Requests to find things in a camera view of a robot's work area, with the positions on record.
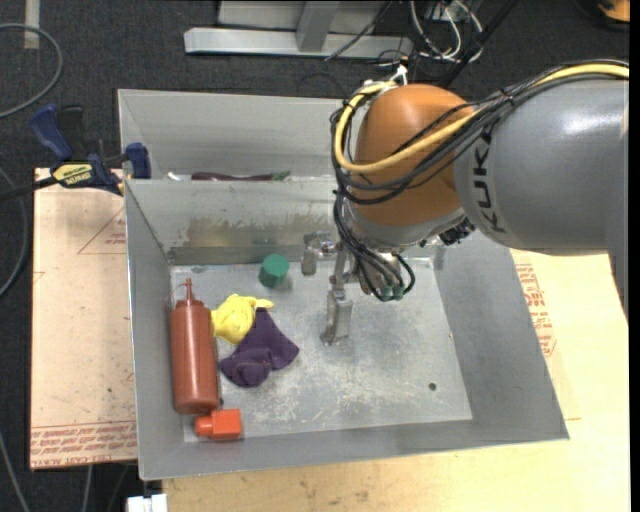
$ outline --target blue clamp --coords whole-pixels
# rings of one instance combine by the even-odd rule
[[[76,136],[73,145],[60,130],[58,116],[64,114],[56,112],[54,104],[47,105],[36,112],[29,120],[29,126],[38,141],[49,148],[57,157],[56,164],[50,168],[51,176],[63,187],[81,188],[93,187],[120,195],[122,180],[111,171],[111,166],[130,161],[133,167],[133,177],[148,179],[151,177],[151,164],[147,149],[140,143],[129,144],[125,153],[113,158],[103,159],[95,152],[82,154],[78,148],[84,148],[85,141],[81,126],[81,109],[73,108],[67,112],[65,120]]]

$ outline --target red bottle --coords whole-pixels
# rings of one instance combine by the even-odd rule
[[[207,414],[220,405],[211,311],[195,300],[191,279],[186,300],[169,314],[173,407],[180,414]]]

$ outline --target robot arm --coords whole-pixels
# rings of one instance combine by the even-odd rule
[[[590,61],[477,103],[425,84],[365,83],[332,118],[334,218],[351,277],[399,300],[414,279],[404,249],[475,227],[512,248],[608,251],[627,312],[628,80],[628,63]]]

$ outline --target metal stand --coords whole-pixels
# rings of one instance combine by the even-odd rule
[[[188,54],[260,54],[283,56],[326,57],[349,44],[355,34],[330,33],[336,16],[344,10],[340,2],[304,2],[302,14],[295,30],[260,30],[247,28],[192,28],[185,32],[185,51]],[[295,5],[286,9],[295,9]],[[265,2],[260,9],[246,9],[246,26],[254,12],[270,9]],[[356,44],[341,53],[340,57],[375,59],[389,49],[409,53],[413,43],[408,38],[395,36],[362,36]]]

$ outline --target yellow clamp label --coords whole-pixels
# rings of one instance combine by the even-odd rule
[[[51,174],[61,184],[72,187],[91,179],[91,165],[85,163],[63,164]]]

